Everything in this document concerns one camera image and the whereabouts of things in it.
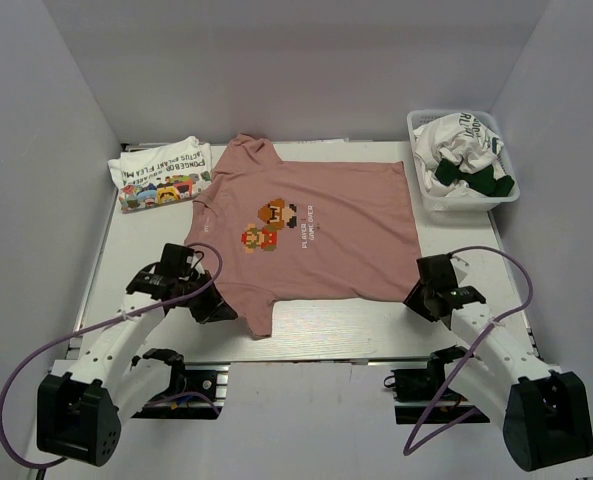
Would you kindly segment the pink t-shirt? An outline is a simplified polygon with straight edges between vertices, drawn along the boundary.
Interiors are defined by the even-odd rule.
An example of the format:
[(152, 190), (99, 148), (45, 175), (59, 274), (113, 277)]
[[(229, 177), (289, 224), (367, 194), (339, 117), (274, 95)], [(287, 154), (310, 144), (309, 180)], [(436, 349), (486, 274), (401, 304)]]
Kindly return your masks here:
[(193, 203), (188, 243), (254, 336), (279, 301), (403, 300), (421, 255), (401, 163), (295, 162), (239, 135)]

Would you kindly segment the dark green t-shirt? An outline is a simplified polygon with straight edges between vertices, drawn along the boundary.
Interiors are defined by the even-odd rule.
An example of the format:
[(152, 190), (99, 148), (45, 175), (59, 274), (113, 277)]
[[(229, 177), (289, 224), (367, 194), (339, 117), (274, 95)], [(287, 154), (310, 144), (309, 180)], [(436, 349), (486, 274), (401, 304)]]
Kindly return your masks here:
[(515, 186), (515, 180), (510, 175), (496, 179), (492, 165), (476, 173), (465, 173), (447, 159), (441, 160), (435, 176), (444, 186), (463, 181), (470, 189), (487, 197), (508, 197)]

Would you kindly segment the white t-shirt green lettering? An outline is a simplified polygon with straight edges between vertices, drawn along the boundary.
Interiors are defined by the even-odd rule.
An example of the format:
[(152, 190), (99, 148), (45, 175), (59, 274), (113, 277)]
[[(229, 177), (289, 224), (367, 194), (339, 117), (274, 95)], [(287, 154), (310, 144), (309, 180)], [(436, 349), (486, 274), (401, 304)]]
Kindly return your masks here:
[(492, 167), (495, 178), (504, 175), (502, 139), (471, 113), (444, 115), (414, 129), (413, 138), (415, 156), (430, 171), (435, 172), (447, 160), (466, 174)]

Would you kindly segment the plain white t-shirt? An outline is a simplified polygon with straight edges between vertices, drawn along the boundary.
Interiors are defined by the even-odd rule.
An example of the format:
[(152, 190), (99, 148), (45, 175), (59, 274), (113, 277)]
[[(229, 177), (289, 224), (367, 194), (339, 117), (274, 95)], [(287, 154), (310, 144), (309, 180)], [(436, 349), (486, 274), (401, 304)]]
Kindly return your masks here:
[(420, 168), (420, 184), (424, 191), (432, 196), (446, 198), (476, 198), (479, 194), (471, 189), (465, 180), (455, 179), (449, 184), (441, 183), (437, 176), (437, 169), (427, 166), (427, 162), (417, 152), (414, 153), (414, 159)]

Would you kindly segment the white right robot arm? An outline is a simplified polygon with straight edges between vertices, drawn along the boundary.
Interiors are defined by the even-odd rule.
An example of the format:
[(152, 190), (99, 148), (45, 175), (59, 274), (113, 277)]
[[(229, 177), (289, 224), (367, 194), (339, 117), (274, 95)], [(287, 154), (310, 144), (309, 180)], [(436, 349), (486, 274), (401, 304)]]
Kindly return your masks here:
[(441, 322), (461, 345), (432, 353), (426, 367), (432, 392), (404, 446), (410, 455), (426, 444), (417, 433), (442, 399), (455, 394), (472, 409), (455, 426), (481, 414), (502, 432), (515, 464), (526, 472), (593, 455), (593, 431), (583, 381), (560, 372), (524, 347), (502, 324), (512, 310), (494, 315), (473, 286), (459, 284), (452, 252), (418, 259), (419, 279), (405, 306)]

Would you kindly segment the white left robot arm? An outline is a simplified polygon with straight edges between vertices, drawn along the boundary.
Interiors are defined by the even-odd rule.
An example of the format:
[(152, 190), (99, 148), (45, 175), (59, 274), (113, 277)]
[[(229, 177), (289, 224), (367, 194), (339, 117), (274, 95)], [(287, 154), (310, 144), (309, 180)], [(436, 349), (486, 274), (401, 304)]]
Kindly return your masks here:
[(37, 392), (39, 451), (100, 467), (135, 414), (206, 397), (189, 391), (181, 353), (150, 347), (147, 339), (175, 308), (199, 324), (236, 318), (215, 285), (219, 275), (201, 265), (214, 250), (202, 242), (166, 244), (160, 259), (129, 282), (116, 317), (94, 343), (64, 373), (45, 377)]

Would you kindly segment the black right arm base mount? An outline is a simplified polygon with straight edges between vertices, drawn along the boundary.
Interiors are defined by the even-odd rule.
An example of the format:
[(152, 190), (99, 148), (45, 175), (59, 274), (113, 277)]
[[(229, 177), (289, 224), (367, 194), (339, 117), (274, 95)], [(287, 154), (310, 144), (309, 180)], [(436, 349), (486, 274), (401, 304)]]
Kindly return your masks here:
[[(444, 382), (446, 366), (455, 366), (466, 349), (452, 346), (433, 352), (421, 367), (405, 366), (394, 369), (384, 381), (393, 393), (395, 420), (398, 425), (413, 425)], [(473, 406), (462, 395), (447, 389), (438, 405), (429, 413), (426, 424), (447, 424), (467, 413)]]

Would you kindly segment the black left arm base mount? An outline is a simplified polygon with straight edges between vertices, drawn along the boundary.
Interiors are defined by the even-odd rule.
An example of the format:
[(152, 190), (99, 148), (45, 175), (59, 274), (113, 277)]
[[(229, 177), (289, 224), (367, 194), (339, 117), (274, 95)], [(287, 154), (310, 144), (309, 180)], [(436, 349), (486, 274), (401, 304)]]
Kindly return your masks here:
[(228, 365), (187, 365), (179, 393), (163, 393), (152, 399), (136, 419), (216, 420), (224, 407)]

